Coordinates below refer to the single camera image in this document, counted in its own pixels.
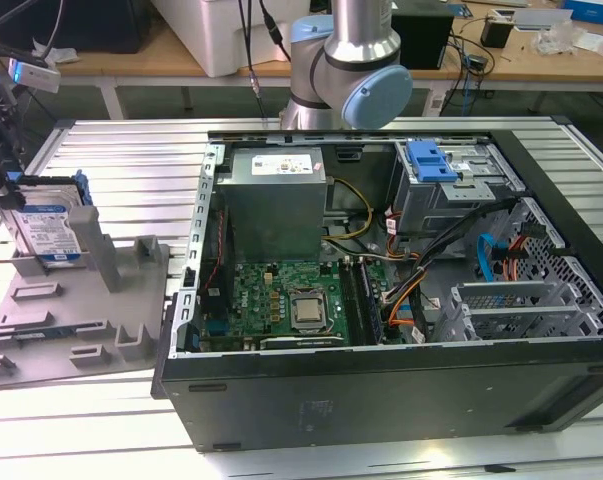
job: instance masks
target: cpu socket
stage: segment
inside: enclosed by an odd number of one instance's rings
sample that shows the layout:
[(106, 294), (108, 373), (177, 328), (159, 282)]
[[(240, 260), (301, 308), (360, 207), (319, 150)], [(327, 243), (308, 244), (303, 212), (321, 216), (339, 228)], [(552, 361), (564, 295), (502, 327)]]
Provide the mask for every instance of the cpu socket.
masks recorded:
[(322, 292), (291, 293), (292, 328), (299, 331), (321, 330), (326, 326), (325, 299)]

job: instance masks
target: ram slot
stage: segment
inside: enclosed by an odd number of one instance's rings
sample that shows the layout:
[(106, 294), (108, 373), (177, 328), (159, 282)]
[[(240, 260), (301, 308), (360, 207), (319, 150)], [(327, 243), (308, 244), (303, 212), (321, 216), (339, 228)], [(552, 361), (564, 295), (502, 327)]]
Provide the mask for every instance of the ram slot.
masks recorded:
[(357, 302), (357, 286), (354, 271), (349, 264), (339, 260), (339, 279), (341, 281), (341, 297), (346, 320), (348, 337), (351, 346), (365, 345), (365, 334), (361, 309)]
[(369, 313), (369, 324), (372, 327), (372, 344), (381, 343), (383, 337), (383, 328), (381, 326), (381, 316), (379, 315), (379, 309), (377, 308), (377, 302), (374, 299), (374, 293), (372, 292), (372, 284), (370, 283), (370, 276), (368, 275), (368, 268), (365, 262), (359, 262), (358, 272), (361, 277), (361, 283), (363, 285), (364, 296), (361, 298), (361, 302), (365, 303), (365, 307)]

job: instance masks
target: metal worktable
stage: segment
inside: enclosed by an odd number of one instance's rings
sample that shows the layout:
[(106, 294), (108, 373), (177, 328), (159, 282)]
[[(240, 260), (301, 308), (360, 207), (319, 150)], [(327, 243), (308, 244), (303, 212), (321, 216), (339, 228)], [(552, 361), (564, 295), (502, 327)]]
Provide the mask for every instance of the metal worktable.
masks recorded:
[[(104, 233), (115, 244), (154, 234), (171, 247), (166, 299), (178, 286), (203, 149), (210, 130), (276, 129), (259, 120), (77, 122), (56, 129), (29, 173), (90, 179)], [(403, 119), (388, 128), (514, 131), (603, 241), (603, 155), (574, 127), (548, 117)], [(13, 250), (0, 225), (0, 261)], [(0, 263), (0, 300), (13, 274)], [(452, 438), (200, 455), (168, 400), (150, 398), (152, 371), (0, 391), (0, 478), (603, 478), (603, 405), (562, 433)], [(406, 405), (406, 415), (410, 406)]]

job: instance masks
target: floor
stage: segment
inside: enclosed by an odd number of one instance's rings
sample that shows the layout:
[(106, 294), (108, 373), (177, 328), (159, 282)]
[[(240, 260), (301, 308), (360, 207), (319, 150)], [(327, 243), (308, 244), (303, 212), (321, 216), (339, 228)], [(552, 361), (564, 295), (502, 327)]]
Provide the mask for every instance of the floor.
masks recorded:
[[(426, 96), (416, 90), (403, 116), (419, 116)], [(258, 109), (248, 88), (211, 87), (192, 89), (194, 109), (185, 111), (181, 91), (175, 87), (126, 87), (120, 89), (122, 101), (133, 119), (150, 118), (224, 118), (256, 117)], [(289, 90), (268, 88), (263, 91), (266, 114), (277, 117), (285, 107)], [(530, 115), (528, 106), (536, 98), (534, 92), (496, 92), (491, 99), (479, 97), (474, 116)], [(58, 94), (39, 92), (37, 98), (55, 119), (107, 119), (107, 111), (99, 91), (91, 87), (64, 87)], [(454, 101), (461, 103), (460, 98)], [(54, 119), (31, 101), (27, 95), (20, 99), (25, 112), (24, 124), (31, 157), (54, 126)], [(461, 114), (461, 108), (449, 106), (446, 116)], [(565, 115), (603, 151), (603, 100), (587, 93), (549, 93), (540, 115)]]

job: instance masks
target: motherboard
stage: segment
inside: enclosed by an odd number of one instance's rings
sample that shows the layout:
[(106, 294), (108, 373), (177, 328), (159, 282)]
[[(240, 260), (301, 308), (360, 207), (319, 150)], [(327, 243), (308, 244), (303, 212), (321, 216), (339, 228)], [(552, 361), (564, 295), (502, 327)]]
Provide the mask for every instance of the motherboard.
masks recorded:
[(371, 323), (376, 342), (377, 300), (387, 287), (384, 266), (374, 261), (237, 264), (228, 318), (208, 318), (204, 336), (213, 351), (232, 342), (233, 350), (257, 349), (263, 339), (286, 336), (337, 337), (357, 345), (364, 344), (367, 325), (352, 322), (360, 321)]

